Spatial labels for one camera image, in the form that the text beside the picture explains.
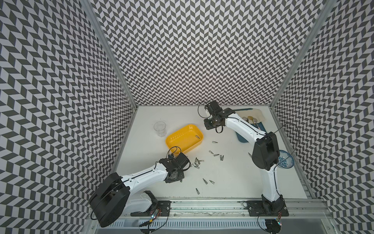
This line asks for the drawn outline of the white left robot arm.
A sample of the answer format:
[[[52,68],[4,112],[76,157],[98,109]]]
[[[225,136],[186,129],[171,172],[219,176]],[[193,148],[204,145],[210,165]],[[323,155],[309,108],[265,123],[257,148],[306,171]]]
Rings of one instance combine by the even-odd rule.
[[[174,183],[184,179],[191,161],[183,153],[168,153],[153,166],[137,173],[112,173],[97,187],[89,199],[90,218],[105,228],[123,214],[151,216],[167,215],[166,202],[158,201],[147,188],[155,183]]]

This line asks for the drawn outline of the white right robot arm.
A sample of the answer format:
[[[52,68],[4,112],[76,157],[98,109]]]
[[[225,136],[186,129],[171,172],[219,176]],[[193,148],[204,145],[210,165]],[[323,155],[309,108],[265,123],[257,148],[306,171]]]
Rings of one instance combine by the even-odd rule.
[[[263,191],[260,205],[257,209],[252,208],[250,215],[275,215],[278,218],[289,216],[285,200],[278,186],[277,167],[280,150],[276,134],[256,129],[244,121],[234,110],[223,109],[216,101],[209,102],[204,106],[204,109],[207,114],[207,117],[204,118],[207,130],[227,127],[253,145],[251,159],[260,170]]]

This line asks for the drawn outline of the yellow plastic storage box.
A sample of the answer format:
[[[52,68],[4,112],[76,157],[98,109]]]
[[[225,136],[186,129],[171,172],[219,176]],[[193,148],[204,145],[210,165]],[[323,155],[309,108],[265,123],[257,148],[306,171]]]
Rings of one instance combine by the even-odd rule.
[[[188,153],[199,146],[204,139],[203,133],[194,124],[188,124],[166,138],[166,146],[174,154]]]

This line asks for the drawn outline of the teal plastic tray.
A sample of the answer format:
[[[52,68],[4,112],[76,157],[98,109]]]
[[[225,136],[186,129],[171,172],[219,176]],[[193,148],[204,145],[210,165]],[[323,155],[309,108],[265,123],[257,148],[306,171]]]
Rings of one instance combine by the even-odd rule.
[[[237,113],[234,118],[230,119],[233,121],[231,123],[232,130],[251,144],[254,144],[257,139],[263,138],[267,134],[265,128],[262,127],[262,122],[259,122],[262,128],[262,130],[259,130],[251,121],[245,122]]]

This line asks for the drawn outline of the beige folded cloth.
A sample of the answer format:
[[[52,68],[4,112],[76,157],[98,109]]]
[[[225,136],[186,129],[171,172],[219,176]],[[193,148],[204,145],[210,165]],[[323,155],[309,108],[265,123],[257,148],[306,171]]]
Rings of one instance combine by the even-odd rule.
[[[258,122],[264,122],[266,120],[265,116],[263,115],[262,111],[259,109],[251,109],[251,110],[241,110],[241,111],[236,111],[236,113],[241,117],[241,118],[248,118],[248,117],[253,117],[256,119]]]

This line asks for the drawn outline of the clear plastic cup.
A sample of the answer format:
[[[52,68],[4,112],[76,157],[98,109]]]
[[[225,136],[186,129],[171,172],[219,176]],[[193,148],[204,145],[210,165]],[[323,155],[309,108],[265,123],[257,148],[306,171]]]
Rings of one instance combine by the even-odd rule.
[[[167,134],[167,125],[163,121],[158,121],[154,124],[153,128],[159,137],[165,137]]]

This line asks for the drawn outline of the blue patterned bowl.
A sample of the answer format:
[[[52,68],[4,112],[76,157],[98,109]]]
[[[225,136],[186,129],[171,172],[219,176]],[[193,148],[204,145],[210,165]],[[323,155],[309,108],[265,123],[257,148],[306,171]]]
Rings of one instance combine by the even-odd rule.
[[[294,167],[295,160],[291,154],[284,150],[280,150],[278,166],[283,169],[290,169]]]

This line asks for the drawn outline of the pink handled spoon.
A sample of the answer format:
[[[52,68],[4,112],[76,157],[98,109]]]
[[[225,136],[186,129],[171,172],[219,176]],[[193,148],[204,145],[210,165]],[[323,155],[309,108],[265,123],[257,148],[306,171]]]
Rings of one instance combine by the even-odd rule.
[[[258,120],[256,118],[253,118],[252,120],[253,124],[259,129],[259,130],[262,130]]]

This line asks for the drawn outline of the aluminium corner post left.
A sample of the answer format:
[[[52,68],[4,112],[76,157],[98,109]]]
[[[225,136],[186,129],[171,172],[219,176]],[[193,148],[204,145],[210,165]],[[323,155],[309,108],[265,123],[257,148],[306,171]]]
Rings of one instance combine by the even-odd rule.
[[[119,64],[115,58],[115,55],[109,45],[109,42],[107,40],[107,38],[105,37],[105,34],[101,28],[101,25],[99,24],[99,21],[94,13],[94,10],[92,8],[92,4],[91,4],[91,1],[87,1],[87,0],[82,0],[80,1],[80,4],[82,6],[82,9],[84,10],[85,14],[86,14],[86,17],[87,17],[87,20],[90,22],[93,30],[95,31],[96,33],[96,36],[98,38],[98,41],[100,42],[110,64],[112,65],[113,67],[113,70],[114,72],[116,73],[117,75],[117,78],[119,79],[121,85],[122,85],[122,88],[125,92],[125,94],[128,96],[129,98],[129,101],[130,101],[130,104],[133,108],[137,109],[137,104],[131,94],[131,91],[129,89],[129,87],[127,86],[127,82],[126,82],[126,79],[119,67]]]

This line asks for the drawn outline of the aluminium corner post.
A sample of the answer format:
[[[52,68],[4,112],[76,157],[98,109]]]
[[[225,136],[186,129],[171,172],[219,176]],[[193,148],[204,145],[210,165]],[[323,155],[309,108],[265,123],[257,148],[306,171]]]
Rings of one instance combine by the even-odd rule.
[[[87,1],[87,0],[82,0],[80,1],[80,4],[82,6],[82,9],[84,10],[85,14],[86,14],[86,17],[87,17],[87,20],[90,22],[93,30],[95,31],[96,33],[96,36],[98,38],[98,41],[100,42],[110,64],[112,65],[113,67],[113,70],[114,72],[116,73],[117,75],[117,78],[119,79],[121,85],[122,85],[122,88],[125,92],[125,94],[128,96],[129,98],[129,101],[130,101],[130,104],[133,108],[137,109],[137,104],[131,94],[131,91],[129,89],[129,87],[127,86],[127,82],[126,82],[126,79],[119,67],[119,64],[115,58],[115,55],[109,45],[109,42],[107,40],[107,38],[105,37],[105,34],[101,28],[101,25],[99,24],[99,21],[94,13],[94,10],[92,8],[92,4],[91,4],[91,1]]]
[[[312,45],[315,38],[318,36],[319,31],[321,30],[322,26],[326,22],[327,18],[329,17],[330,13],[332,12],[335,4],[337,1],[326,1],[325,5],[323,6],[320,14],[318,15],[316,21],[311,26],[311,30],[307,35],[304,43],[302,44],[299,53],[296,55],[294,61],[291,64],[289,71],[287,72],[282,84],[280,85],[278,91],[276,92],[273,100],[271,101],[269,107],[273,109],[277,103],[279,102],[280,98],[282,97],[283,93],[285,92],[286,88],[290,84],[293,76],[297,72],[300,64],[302,63],[304,57],[306,56],[310,46]]]

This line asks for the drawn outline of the aluminium corner post right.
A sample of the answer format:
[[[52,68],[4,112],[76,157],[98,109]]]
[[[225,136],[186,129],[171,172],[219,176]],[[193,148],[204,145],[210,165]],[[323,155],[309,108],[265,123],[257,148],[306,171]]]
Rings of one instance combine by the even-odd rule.
[[[307,35],[304,43],[302,44],[299,53],[296,55],[294,61],[291,64],[289,71],[287,72],[282,84],[280,85],[278,91],[276,92],[273,100],[271,101],[269,107],[273,109],[277,103],[279,102],[280,98],[282,97],[283,93],[285,92],[286,88],[290,84],[293,76],[297,72],[300,64],[302,63],[304,57],[306,56],[310,46],[312,45],[315,38],[318,36],[319,31],[321,30],[322,26],[326,22],[327,18],[329,17],[330,13],[332,12],[335,4],[337,1],[326,1],[325,5],[323,6],[320,14],[318,15],[316,21],[311,26],[311,30]]]

